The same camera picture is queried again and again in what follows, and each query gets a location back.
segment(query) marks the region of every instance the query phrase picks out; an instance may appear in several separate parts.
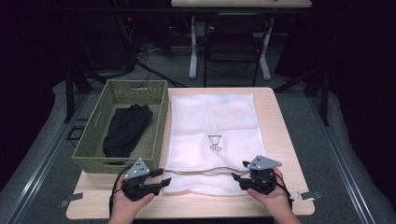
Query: light wood tabletop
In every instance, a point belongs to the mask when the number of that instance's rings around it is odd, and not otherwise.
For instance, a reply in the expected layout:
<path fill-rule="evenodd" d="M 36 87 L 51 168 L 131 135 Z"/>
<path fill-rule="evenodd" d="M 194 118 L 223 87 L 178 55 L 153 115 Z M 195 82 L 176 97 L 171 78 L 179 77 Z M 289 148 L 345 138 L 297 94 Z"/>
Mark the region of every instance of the light wood tabletop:
<path fill-rule="evenodd" d="M 315 211 L 313 202 L 298 198 L 298 192 L 308 191 L 304 175 L 297 160 L 288 130 L 283 120 L 274 92 L 270 88 L 173 88 L 174 95 L 188 94 L 246 94 L 253 93 L 258 120 L 267 157 L 281 161 L 282 172 L 288 190 L 294 198 L 293 212 L 297 216 L 311 215 Z M 163 151 L 160 167 L 164 167 L 169 142 L 170 106 L 168 106 Z M 67 209 L 70 219 L 106 219 L 108 198 L 117 175 L 81 173 L 75 194 L 83 193 L 80 200 L 73 201 Z M 137 214 L 136 218 L 208 218 L 208 217 L 268 217 L 264 207 L 250 196 L 215 197 L 186 193 L 167 196 L 163 192 Z"/>
<path fill-rule="evenodd" d="M 172 0 L 172 7 L 311 7 L 309 0 Z"/>

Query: woven basket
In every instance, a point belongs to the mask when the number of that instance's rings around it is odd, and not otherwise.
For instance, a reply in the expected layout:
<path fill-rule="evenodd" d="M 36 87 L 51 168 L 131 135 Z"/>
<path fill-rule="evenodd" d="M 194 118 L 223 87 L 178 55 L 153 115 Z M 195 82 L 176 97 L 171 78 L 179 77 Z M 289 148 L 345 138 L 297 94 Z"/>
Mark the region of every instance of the woven basket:
<path fill-rule="evenodd" d="M 81 136 L 73 161 L 91 174 L 118 174 L 139 158 L 149 169 L 158 169 L 168 103 L 166 81 L 108 80 Z M 148 105 L 153 112 L 150 125 L 129 158 L 106 158 L 103 142 L 116 109 L 134 104 Z"/>

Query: black chair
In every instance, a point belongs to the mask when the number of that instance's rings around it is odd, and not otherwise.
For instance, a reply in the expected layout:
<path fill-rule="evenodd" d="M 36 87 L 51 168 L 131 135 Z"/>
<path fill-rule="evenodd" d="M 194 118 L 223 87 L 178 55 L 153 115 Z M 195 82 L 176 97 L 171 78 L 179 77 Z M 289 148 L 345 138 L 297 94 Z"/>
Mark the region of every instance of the black chair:
<path fill-rule="evenodd" d="M 211 63 L 255 63 L 252 86 L 255 86 L 262 46 L 271 22 L 262 14 L 221 13 L 205 23 L 205 72 Z"/>

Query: white towel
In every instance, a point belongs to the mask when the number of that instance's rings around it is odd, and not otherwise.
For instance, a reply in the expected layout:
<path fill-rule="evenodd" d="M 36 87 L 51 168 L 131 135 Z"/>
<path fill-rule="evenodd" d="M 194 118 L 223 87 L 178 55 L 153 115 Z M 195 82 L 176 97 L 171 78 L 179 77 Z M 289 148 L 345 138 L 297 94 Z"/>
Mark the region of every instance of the white towel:
<path fill-rule="evenodd" d="M 248 173 L 242 161 L 265 156 L 253 94 L 173 96 L 165 193 L 246 194 L 231 172 Z"/>

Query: chair backrest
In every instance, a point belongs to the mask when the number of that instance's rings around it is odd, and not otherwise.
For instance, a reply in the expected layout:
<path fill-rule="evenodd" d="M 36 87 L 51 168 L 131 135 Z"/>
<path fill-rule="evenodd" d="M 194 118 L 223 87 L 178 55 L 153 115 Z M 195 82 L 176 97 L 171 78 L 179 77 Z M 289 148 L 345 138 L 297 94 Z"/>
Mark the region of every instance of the chair backrest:
<path fill-rule="evenodd" d="M 271 22 L 257 13 L 220 13 L 209 18 L 205 23 L 205 36 L 211 32 L 218 33 L 263 33 L 268 32 Z"/>

